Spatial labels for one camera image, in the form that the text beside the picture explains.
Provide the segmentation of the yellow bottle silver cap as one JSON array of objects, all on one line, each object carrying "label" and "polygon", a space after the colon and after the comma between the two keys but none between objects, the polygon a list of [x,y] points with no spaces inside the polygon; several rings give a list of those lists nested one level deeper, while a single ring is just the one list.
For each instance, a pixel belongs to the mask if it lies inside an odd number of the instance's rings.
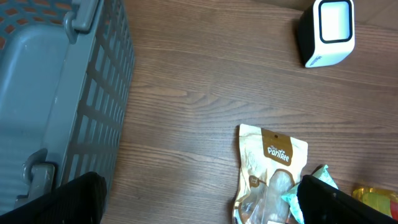
[{"label": "yellow bottle silver cap", "polygon": [[397,192],[374,187],[361,187],[353,191],[353,198],[397,220]]}]

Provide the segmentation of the teal snack packet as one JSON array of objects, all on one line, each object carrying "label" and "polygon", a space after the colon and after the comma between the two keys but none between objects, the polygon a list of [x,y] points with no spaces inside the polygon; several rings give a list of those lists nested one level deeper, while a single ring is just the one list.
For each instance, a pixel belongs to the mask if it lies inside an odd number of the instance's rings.
[{"label": "teal snack packet", "polygon": [[[333,180],[332,176],[328,172],[328,166],[322,165],[320,166],[319,169],[317,169],[313,174],[315,178],[327,183],[328,185],[334,187],[335,189],[338,189],[338,186],[336,185],[335,181]],[[292,187],[290,190],[286,191],[282,196],[282,200],[287,202],[290,206],[290,212],[295,218],[295,220],[299,224],[304,224],[304,217],[303,213],[300,209],[299,205],[299,200],[297,197],[297,192],[298,192],[298,187],[299,184],[296,184],[294,187]]]}]

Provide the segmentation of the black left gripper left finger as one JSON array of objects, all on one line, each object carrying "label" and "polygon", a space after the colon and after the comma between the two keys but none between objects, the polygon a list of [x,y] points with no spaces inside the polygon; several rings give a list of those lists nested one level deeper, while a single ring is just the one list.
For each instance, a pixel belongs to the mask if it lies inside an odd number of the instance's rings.
[{"label": "black left gripper left finger", "polygon": [[100,224],[106,204],[106,180],[96,172],[1,215],[1,224]]}]

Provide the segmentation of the brown cookie pouch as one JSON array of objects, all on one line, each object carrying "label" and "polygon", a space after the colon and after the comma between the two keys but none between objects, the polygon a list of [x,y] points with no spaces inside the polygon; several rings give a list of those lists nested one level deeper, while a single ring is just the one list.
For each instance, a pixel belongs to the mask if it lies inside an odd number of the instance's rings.
[{"label": "brown cookie pouch", "polygon": [[282,195],[300,182],[308,143],[247,124],[239,125],[239,182],[234,223],[286,223],[290,206]]}]

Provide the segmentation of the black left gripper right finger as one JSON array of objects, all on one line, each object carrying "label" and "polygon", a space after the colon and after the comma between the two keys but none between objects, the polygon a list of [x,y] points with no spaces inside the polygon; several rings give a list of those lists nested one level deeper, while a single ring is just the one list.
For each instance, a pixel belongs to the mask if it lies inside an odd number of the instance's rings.
[{"label": "black left gripper right finger", "polygon": [[297,197],[305,224],[397,224],[312,175],[303,176]]}]

